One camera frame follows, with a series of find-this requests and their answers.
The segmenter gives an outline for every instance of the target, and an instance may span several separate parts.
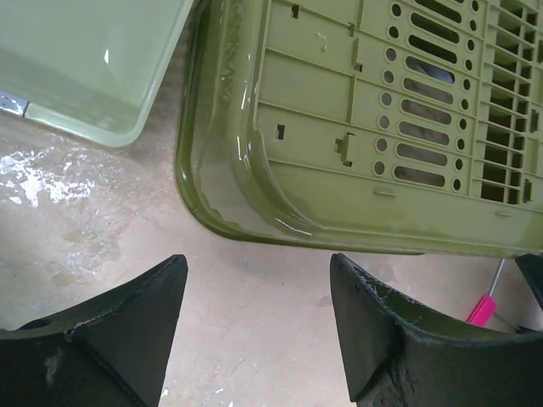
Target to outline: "floor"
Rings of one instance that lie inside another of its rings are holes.
[[[161,407],[349,406],[329,290],[332,253],[228,241],[204,229],[177,193],[187,44],[185,32],[145,131],[129,148],[100,148],[0,114],[0,327],[15,329],[185,254],[189,278]],[[349,256],[460,319],[498,264]],[[510,320],[543,327],[512,261],[496,298]]]

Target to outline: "green plastic panel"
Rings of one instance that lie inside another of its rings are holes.
[[[28,101],[20,112],[30,120],[125,146],[143,129],[192,4],[2,2],[0,96]]]
[[[540,252],[540,9],[210,2],[199,10],[177,155],[185,202],[241,240]]]

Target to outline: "green plastic tray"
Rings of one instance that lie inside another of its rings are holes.
[[[0,4],[0,112],[121,147],[141,133],[193,0]]]
[[[206,3],[176,161],[187,206],[247,241],[540,252],[539,9]]]

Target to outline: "light green plastic container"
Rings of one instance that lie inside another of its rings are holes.
[[[193,0],[0,4],[0,112],[110,147],[143,129]]]
[[[177,180],[234,239],[543,248],[543,8],[222,0],[199,10]]]

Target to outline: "pink tool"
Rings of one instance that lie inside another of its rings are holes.
[[[467,322],[475,325],[475,326],[485,326],[489,319],[492,317],[492,315],[495,313],[495,310],[497,308],[497,304],[495,303],[494,299],[492,298],[492,294],[494,294],[495,288],[498,284],[498,280],[500,278],[501,271],[503,270],[503,265],[505,264],[506,260],[501,259],[500,265],[498,266],[498,270],[496,271],[494,275],[494,280],[492,282],[492,287],[490,287],[489,293],[485,294],[477,303],[475,306],[475,309],[472,311],[470,316],[467,318]]]

